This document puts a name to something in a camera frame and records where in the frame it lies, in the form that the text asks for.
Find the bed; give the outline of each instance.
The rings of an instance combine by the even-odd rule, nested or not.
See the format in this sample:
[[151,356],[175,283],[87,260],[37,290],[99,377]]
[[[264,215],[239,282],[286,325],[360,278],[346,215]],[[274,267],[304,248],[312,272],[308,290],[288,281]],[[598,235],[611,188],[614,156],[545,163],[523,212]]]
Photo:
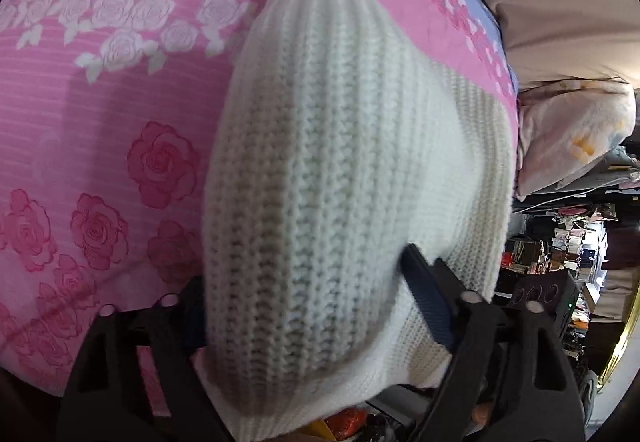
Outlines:
[[[491,93],[516,79],[481,0],[380,0]],[[0,365],[61,395],[99,308],[202,270],[202,185],[234,61],[265,0],[0,2]],[[166,411],[148,353],[142,373]]]

